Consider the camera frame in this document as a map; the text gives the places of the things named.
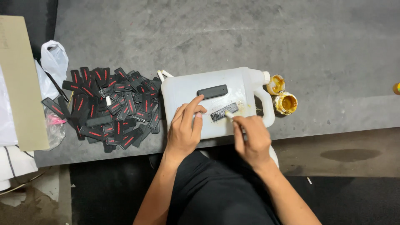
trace pile of rubber patches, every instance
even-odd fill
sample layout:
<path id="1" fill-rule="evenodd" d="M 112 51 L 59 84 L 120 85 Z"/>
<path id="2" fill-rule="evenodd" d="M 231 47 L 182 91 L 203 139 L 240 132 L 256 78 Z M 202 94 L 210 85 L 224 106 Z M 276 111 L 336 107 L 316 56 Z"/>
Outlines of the pile of rubber patches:
<path id="1" fill-rule="evenodd" d="M 138 71 L 128 74 L 122 68 L 114 75 L 110 68 L 88 67 L 72 70 L 72 82 L 64 81 L 62 88 L 72 90 L 72 110 L 60 96 L 58 104 L 50 98 L 42 104 L 61 119 L 67 119 L 75 129 L 78 140 L 85 137 L 90 144 L 102 141 L 104 152 L 110 153 L 120 145 L 126 150 L 130 145 L 139 147 L 150 134 L 160 131 L 162 107 L 159 105 L 161 80 L 149 80 Z M 136 122 L 144 122 L 137 128 Z"/>

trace cardboard box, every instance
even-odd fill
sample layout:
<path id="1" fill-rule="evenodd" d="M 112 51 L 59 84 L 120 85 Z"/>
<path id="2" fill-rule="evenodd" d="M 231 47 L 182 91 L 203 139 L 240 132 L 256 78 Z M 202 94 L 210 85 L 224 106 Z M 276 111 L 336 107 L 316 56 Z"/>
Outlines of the cardboard box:
<path id="1" fill-rule="evenodd" d="M 22 16 L 0 16 L 0 65 L 20 150 L 48 149 L 38 75 Z"/>

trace hand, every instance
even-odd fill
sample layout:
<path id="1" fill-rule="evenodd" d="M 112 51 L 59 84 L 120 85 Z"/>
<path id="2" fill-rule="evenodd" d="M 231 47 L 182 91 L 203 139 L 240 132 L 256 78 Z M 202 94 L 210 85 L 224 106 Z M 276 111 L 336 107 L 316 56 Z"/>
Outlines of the hand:
<path id="1" fill-rule="evenodd" d="M 203 98 L 204 95 L 199 95 L 189 104 L 183 104 L 177 108 L 168 131 L 168 142 L 165 148 L 164 155 L 166 155 L 168 161 L 176 162 L 179 165 L 200 142 L 203 127 L 203 115 L 201 113 L 207 112 L 202 105 L 198 105 Z M 194 113 L 196 113 L 196 116 L 192 128 Z"/>
<path id="2" fill-rule="evenodd" d="M 233 117 L 235 149 L 239 155 L 253 167 L 254 171 L 261 170 L 270 161 L 269 148 L 271 138 L 259 116 Z M 242 127 L 247 134 L 243 138 Z"/>

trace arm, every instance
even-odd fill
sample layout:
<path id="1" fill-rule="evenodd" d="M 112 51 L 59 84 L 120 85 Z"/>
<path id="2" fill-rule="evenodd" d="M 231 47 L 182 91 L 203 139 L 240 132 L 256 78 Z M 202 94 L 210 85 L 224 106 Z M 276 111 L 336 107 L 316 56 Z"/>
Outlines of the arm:
<path id="1" fill-rule="evenodd" d="M 166 224 L 178 166 L 200 142 L 203 126 L 201 113 L 207 112 L 203 106 L 198 105 L 203 98 L 204 95 L 199 95 L 189 104 L 183 104 L 176 110 L 171 128 L 168 131 L 168 142 L 160 167 L 144 196 L 133 222 L 134 225 Z M 196 116 L 192 128 L 194 113 L 196 113 Z"/>
<path id="2" fill-rule="evenodd" d="M 235 149 L 265 183 L 276 213 L 285 225 L 321 225 L 308 205 L 270 158 L 270 134 L 261 117 L 234 117 Z M 242 128 L 247 134 L 243 138 Z"/>

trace white plastic jug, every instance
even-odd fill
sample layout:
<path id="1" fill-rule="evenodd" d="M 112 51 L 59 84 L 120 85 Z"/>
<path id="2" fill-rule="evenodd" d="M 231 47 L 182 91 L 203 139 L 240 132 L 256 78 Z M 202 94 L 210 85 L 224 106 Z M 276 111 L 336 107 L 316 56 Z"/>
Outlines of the white plastic jug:
<path id="1" fill-rule="evenodd" d="M 208 110 L 203 115 L 201 139 L 232 135 L 233 126 L 227 118 L 214 122 L 210 114 L 235 102 L 239 107 L 239 111 L 234 113 L 235 116 L 256 115 L 254 95 L 262 102 L 264 111 L 262 120 L 265 127 L 269 127 L 275 121 L 275 114 L 271 96 L 262 88 L 269 80 L 270 74 L 268 72 L 249 69 L 248 67 L 168 77 L 161 85 L 168 130 L 176 109 L 184 103 L 191 102 L 197 96 L 198 90 L 224 84 L 228 88 L 226 95 L 200 102 Z"/>

